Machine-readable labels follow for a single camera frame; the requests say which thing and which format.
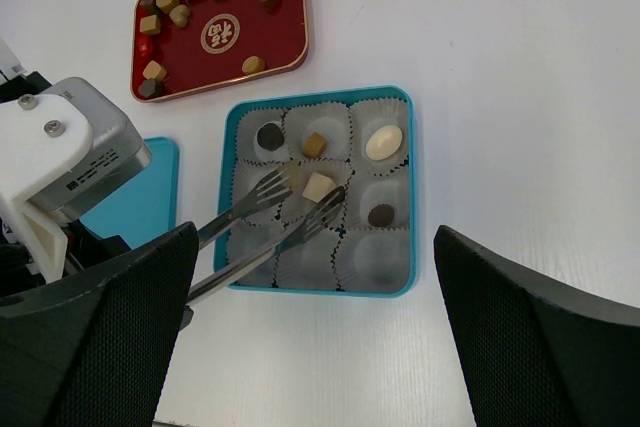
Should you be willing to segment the dark round chocolate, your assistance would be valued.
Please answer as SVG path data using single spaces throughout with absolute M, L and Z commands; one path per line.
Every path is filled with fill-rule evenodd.
M 269 122 L 260 127 L 256 141 L 263 150 L 273 152 L 284 144 L 284 135 L 278 124 Z

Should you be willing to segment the white square chocolate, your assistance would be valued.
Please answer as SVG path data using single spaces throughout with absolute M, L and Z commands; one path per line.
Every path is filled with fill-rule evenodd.
M 330 177 L 313 172 L 304 187 L 302 197 L 314 203 L 319 203 L 335 187 L 336 184 Z

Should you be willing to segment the brown fluted round chocolate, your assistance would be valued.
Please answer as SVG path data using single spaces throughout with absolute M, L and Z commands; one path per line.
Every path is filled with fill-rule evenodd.
M 394 207 L 390 204 L 382 203 L 370 210 L 367 220 L 371 227 L 386 228 L 392 225 L 394 217 Z

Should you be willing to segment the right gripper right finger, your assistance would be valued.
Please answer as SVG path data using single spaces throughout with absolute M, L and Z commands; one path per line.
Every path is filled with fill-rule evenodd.
M 434 260 L 479 426 L 636 426 L 639 310 L 442 225 Z

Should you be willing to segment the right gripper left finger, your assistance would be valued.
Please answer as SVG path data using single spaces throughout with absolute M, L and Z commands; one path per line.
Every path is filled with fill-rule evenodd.
M 1 300 L 4 426 L 149 426 L 198 256 L 185 222 Z

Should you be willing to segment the white oval chocolate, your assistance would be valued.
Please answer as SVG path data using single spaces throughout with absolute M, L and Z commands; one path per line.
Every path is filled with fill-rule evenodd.
M 396 125 L 385 125 L 376 130 L 365 146 L 371 161 L 382 161 L 394 155 L 401 147 L 403 132 Z

